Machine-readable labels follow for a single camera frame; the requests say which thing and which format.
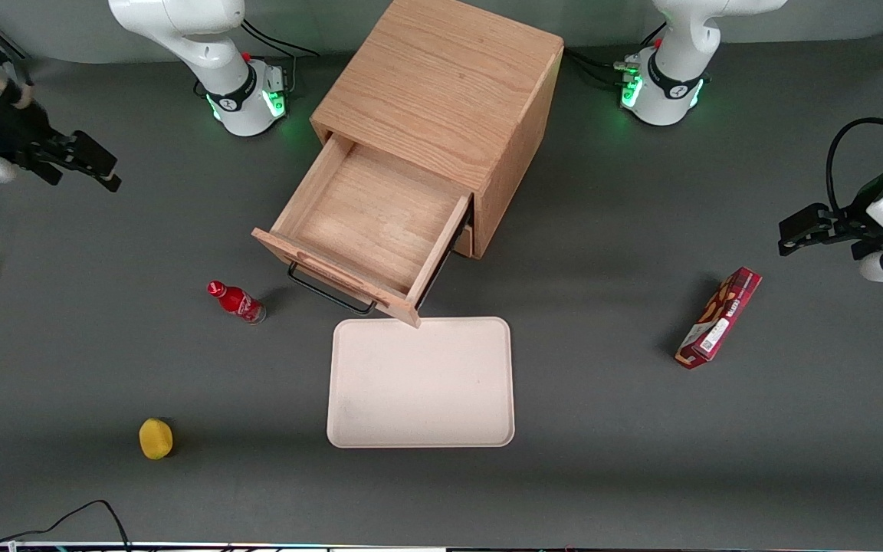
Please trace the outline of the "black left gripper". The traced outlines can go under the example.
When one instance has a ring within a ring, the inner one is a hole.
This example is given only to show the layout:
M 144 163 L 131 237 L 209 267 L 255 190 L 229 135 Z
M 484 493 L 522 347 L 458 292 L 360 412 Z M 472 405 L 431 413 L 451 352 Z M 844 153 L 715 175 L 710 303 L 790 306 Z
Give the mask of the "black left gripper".
M 869 255 L 883 255 L 883 227 L 868 214 L 868 207 L 883 195 L 883 172 L 864 184 L 847 205 L 834 207 L 843 216 L 842 229 L 858 235 L 852 257 L 862 261 Z M 833 217 L 823 203 L 809 204 L 779 223 L 779 255 L 788 256 L 800 248 L 824 244 L 832 237 Z

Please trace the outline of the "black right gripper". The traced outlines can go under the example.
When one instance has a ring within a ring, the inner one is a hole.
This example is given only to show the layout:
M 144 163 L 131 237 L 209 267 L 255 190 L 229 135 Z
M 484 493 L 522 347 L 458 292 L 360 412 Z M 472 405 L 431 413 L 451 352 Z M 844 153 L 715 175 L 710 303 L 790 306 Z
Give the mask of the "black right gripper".
M 17 84 L 8 84 L 0 95 L 0 157 L 15 159 L 15 154 L 44 146 L 51 150 L 66 146 L 66 162 L 74 170 L 88 175 L 109 192 L 118 192 L 120 177 L 115 173 L 118 158 L 88 136 L 75 130 L 70 136 L 53 129 L 45 109 L 36 101 L 24 108 L 15 105 L 21 99 Z M 26 159 L 25 170 L 49 185 L 56 186 L 63 173 L 49 162 Z

